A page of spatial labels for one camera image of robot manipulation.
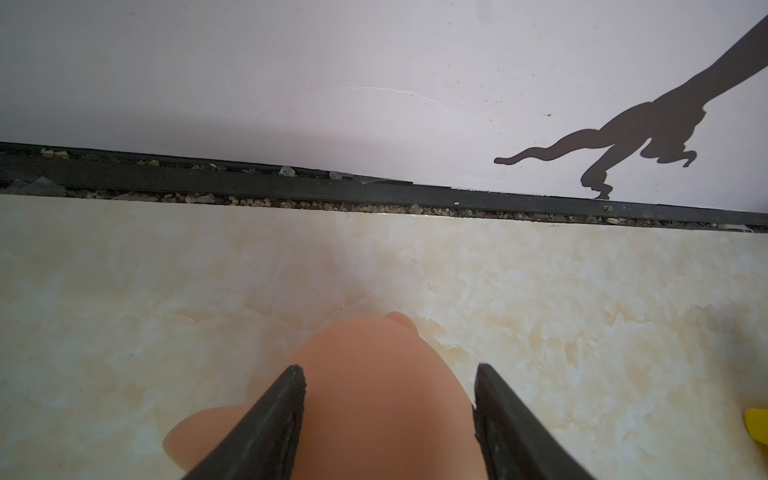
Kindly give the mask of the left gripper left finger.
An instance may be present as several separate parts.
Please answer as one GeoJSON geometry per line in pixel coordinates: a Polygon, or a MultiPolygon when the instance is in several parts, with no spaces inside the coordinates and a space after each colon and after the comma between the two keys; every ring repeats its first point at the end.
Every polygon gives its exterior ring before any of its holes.
{"type": "Polygon", "coordinates": [[[287,367],[184,480],[288,480],[302,428],[306,379],[287,367]]]}

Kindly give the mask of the peach piggy bank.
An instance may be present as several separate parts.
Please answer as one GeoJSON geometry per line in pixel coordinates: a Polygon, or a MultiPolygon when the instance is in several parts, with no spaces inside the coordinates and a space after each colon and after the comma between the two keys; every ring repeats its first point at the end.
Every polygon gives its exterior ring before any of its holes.
{"type": "Polygon", "coordinates": [[[306,380],[292,478],[486,478],[471,400],[404,314],[339,320],[284,364],[306,380]]]}

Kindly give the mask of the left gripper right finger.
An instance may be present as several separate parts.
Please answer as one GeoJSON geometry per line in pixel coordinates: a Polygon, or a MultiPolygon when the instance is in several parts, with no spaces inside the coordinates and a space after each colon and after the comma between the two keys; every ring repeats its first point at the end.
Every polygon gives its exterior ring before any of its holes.
{"type": "Polygon", "coordinates": [[[475,437],[490,479],[593,479],[491,365],[478,365],[474,393],[475,437]]]}

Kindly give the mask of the yellow piggy bank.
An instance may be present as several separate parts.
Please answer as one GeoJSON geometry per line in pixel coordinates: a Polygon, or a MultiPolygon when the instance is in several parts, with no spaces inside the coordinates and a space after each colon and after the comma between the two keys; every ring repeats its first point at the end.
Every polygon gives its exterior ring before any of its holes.
{"type": "Polygon", "coordinates": [[[750,437],[768,446],[768,409],[749,408],[744,412],[744,424],[750,437]]]}

